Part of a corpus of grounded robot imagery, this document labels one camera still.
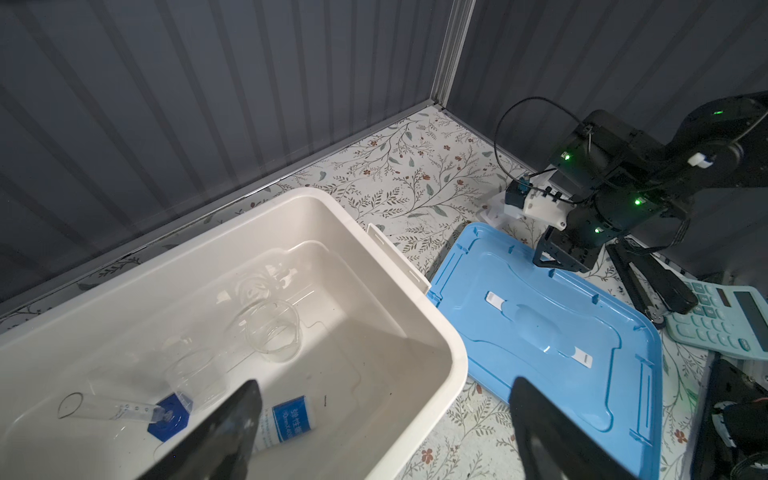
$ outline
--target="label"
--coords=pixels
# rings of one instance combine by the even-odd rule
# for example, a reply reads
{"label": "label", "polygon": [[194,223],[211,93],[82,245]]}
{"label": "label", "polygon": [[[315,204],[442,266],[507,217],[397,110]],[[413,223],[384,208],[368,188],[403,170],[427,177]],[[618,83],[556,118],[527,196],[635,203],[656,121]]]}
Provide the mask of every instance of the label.
{"label": "label", "polygon": [[504,299],[495,293],[488,292],[488,295],[485,296],[485,301],[498,308],[498,311],[502,311],[502,303],[504,303]]}
{"label": "label", "polygon": [[581,365],[587,367],[588,369],[592,368],[592,355],[589,355],[584,350],[575,347],[576,353],[571,357],[572,359],[579,362]]}
{"label": "label", "polygon": [[281,442],[311,429],[303,396],[272,407],[272,417]]}

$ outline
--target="calculator button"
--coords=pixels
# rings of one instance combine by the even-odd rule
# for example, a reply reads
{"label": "calculator button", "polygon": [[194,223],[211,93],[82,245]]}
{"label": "calculator button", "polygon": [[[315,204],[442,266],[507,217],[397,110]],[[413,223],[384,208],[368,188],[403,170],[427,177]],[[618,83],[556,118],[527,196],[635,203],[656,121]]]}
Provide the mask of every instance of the calculator button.
{"label": "calculator button", "polygon": [[690,328],[688,325],[677,325],[677,332],[682,335],[686,336],[690,339],[694,338],[696,336],[696,333],[694,332],[694,329]]}
{"label": "calculator button", "polygon": [[679,313],[673,313],[672,317],[678,323],[688,323],[688,324],[690,324],[690,315],[680,315]]}

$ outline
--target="floral tablecloth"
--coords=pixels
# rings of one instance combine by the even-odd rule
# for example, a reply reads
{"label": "floral tablecloth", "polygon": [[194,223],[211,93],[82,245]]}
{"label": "floral tablecloth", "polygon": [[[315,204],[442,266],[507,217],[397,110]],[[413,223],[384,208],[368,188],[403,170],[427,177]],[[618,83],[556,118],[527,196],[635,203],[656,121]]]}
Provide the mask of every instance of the floral tablecloth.
{"label": "floral tablecloth", "polygon": [[[515,162],[504,160],[513,174],[524,171]],[[295,187],[323,189],[361,227],[376,224],[431,278],[461,227],[476,221],[476,212],[486,208],[484,202],[502,191],[507,182],[488,144],[438,109],[429,107],[0,319],[0,331],[35,321],[45,310]],[[535,244],[543,230],[542,225],[524,219],[512,224],[508,233],[523,243]],[[605,252],[584,278],[629,303]],[[679,478],[683,469],[683,453],[707,352],[675,343],[666,333],[662,333],[662,340],[664,443],[660,478],[667,479]],[[508,407],[468,379],[453,406],[399,477],[524,478]]]}

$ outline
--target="test tube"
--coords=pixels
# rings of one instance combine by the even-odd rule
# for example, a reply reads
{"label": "test tube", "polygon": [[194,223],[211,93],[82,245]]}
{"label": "test tube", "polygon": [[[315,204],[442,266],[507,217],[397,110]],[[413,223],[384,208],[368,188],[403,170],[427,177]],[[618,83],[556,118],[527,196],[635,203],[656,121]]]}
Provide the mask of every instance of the test tube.
{"label": "test tube", "polygon": [[150,403],[127,402],[109,397],[75,392],[67,395],[58,406],[58,418],[76,417],[96,420],[133,420],[135,422],[167,422],[173,411]]}

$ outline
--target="gray corrugated wall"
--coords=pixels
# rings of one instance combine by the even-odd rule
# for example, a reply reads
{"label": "gray corrugated wall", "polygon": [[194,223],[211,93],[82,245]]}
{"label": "gray corrugated wall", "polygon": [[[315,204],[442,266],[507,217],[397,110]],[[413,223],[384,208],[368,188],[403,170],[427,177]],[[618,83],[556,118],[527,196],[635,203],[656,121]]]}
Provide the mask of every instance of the gray corrugated wall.
{"label": "gray corrugated wall", "polygon": [[[542,95],[580,117],[613,112],[666,143],[699,105],[768,90],[767,32],[765,0],[477,0],[447,107],[490,138],[510,105]],[[507,117],[499,143],[543,168],[573,127],[531,102]],[[705,190],[696,202],[686,240],[665,254],[768,293],[768,191]],[[654,220],[634,233],[660,245],[676,227]]]}
{"label": "gray corrugated wall", "polygon": [[451,2],[0,5],[0,301],[428,99]]}

